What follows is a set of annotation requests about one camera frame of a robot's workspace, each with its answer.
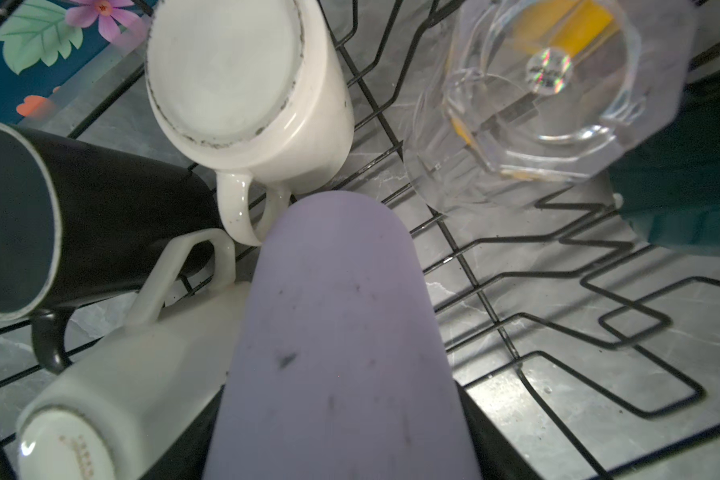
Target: black mug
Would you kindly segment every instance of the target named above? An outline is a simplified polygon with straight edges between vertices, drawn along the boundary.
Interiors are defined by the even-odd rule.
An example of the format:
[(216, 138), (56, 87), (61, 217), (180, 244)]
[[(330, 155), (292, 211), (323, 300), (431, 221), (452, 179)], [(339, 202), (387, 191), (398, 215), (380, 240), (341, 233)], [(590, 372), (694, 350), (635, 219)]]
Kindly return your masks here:
[[(139, 289), (171, 238), (212, 227), (212, 192), (186, 168), (0, 124), (0, 320), (31, 320), (51, 372), (71, 364), (75, 309)], [(182, 274), (212, 252), (196, 246)]]

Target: flower center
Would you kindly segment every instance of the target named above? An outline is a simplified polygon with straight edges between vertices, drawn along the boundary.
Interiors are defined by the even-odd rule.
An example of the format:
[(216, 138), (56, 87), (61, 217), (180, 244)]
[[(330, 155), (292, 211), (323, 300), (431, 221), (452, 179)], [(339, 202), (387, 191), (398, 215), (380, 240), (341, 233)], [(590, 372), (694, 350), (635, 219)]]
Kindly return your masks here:
[(96, 7), (99, 15), (108, 17), (112, 14), (112, 5), (107, 0), (96, 0), (96, 2), (94, 2), (94, 6)]

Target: green leaf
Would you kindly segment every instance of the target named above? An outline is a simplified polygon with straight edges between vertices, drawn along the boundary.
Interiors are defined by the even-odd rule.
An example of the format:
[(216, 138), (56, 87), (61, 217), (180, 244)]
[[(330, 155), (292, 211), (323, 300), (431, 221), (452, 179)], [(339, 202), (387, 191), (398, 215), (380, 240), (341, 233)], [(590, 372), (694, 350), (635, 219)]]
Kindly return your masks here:
[(64, 21), (67, 10), (48, 0), (25, 0), (0, 26), (3, 60), (16, 74), (42, 60), (51, 66), (83, 44), (83, 29)]

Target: gray marble surface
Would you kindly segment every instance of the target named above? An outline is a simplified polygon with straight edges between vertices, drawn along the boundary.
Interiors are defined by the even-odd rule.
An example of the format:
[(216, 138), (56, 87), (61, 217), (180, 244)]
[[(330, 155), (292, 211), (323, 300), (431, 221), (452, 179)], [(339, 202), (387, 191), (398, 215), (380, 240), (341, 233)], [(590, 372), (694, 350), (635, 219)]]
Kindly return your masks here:
[[(359, 0), (360, 26), (346, 44), (359, 69), (373, 61), (392, 4), (390, 0)], [(350, 2), (324, 0), (323, 5), (336, 37), (342, 37), (352, 26)], [(380, 104), (391, 97), (410, 39), (428, 14), (429, 6), (430, 2), (423, 0), (403, 2), (383, 56), (377, 67), (366, 75), (368, 89)], [(720, 0), (712, 0), (702, 6), (700, 17), (697, 52), (720, 40)], [(426, 33), (399, 98), (384, 112), (398, 140), (404, 138), (415, 101), (432, 73), (432, 49), (442, 35), (440, 27)], [(67, 134), (77, 121), (135, 69), (143, 56), (144, 50), (137, 49), (90, 89), (81, 91), (66, 108), (35, 126)], [(350, 78), (344, 62), (342, 66), (347, 78)], [(719, 68), (720, 59), (716, 65), (705, 68), (710, 70), (712, 67)], [(353, 85), (350, 93), (355, 117), (360, 120), (372, 110), (358, 85)], [(80, 139), (172, 164), (190, 164), (190, 160), (160, 132), (150, 111), (143, 79), (115, 102)], [(345, 167), (327, 187), (343, 181), (392, 146), (379, 121), (370, 122), (356, 133)], [(209, 184), (214, 184), (215, 179), (208, 169), (199, 167), (196, 172)], [(393, 153), (345, 188), (382, 200), (407, 182), (401, 159)], [(559, 200), (609, 203), (611, 196), (607, 182), (598, 178), (567, 192)], [(425, 203), (412, 191), (389, 206), (409, 229), (431, 216)], [(445, 224), (455, 243), (463, 246), (482, 237), (548, 233), (579, 215), (570, 211), (497, 208), (481, 217), (448, 218)], [(642, 246), (618, 217), (588, 230), (581, 238), (625, 240), (633, 242), (635, 249)], [(415, 235), (414, 244), (422, 268), (452, 252), (446, 237), (436, 225)], [(238, 248), (239, 252), (243, 250), (243, 247)], [(505, 271), (572, 270), (605, 252), (599, 248), (559, 244), (495, 244), (475, 247), (464, 258), (478, 281), (483, 281)], [(254, 251), (239, 263), (239, 278), (249, 279), (255, 264)], [(196, 285), (210, 273), (210, 270), (205, 270), (190, 282)], [(693, 275), (720, 280), (720, 258), (684, 256), (657, 249), (603, 275), (595, 283), (635, 299)], [(435, 307), (471, 288), (457, 261), (427, 274), (426, 282)], [(166, 301), (177, 301), (184, 292), (182, 285), (177, 283)], [(597, 318), (616, 308), (617, 304), (582, 288), (578, 280), (506, 279), (492, 284), (485, 294), (500, 318), (524, 311), (602, 340), (615, 340), (597, 325)], [(74, 348), (116, 328), (134, 297), (135, 294), (119, 296), (77, 311), (67, 331), (68, 347)], [(530, 384), (606, 468), (618, 466), (720, 422), (720, 288), (691, 284), (649, 305), (670, 315), (674, 324), (668, 331), (645, 341), (643, 346), (700, 382), (708, 393), (703, 402), (671, 416), (645, 420), (628, 413), (547, 360), (536, 358), (524, 365)], [(448, 343), (464, 332), (486, 324), (490, 318), (479, 298), (472, 296), (440, 312), (438, 321), (443, 340)], [(614, 319), (614, 325), (624, 332), (637, 332), (649, 324), (650, 321), (637, 312), (625, 312)], [(687, 386), (635, 350), (612, 352), (598, 349), (527, 320), (510, 325), (507, 332), (521, 355), (535, 350), (548, 352), (639, 408), (658, 408), (690, 394)], [(498, 332), (453, 352), (449, 359), (454, 377), (462, 384), (511, 360)], [(0, 336), (0, 379), (33, 364), (28, 329)], [(51, 379), (49, 374), (37, 372), (0, 389), (1, 438), (13, 432), (20, 410)], [(579, 479), (594, 475), (594, 470), (539, 408), (514, 372), (497, 375), (471, 388), (470, 394), (543, 477)], [(8, 447), (11, 457), (14, 450), (15, 446)], [(720, 478), (720, 439), (646, 468), (634, 478)]]

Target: purple object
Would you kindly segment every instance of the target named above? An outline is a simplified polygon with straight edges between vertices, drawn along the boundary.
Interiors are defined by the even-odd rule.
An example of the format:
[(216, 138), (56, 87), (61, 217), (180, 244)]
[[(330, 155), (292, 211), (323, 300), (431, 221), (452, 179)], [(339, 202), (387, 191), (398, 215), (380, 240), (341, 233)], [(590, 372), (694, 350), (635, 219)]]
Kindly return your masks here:
[(316, 194), (270, 230), (203, 478), (480, 478), (411, 236), (386, 206)]

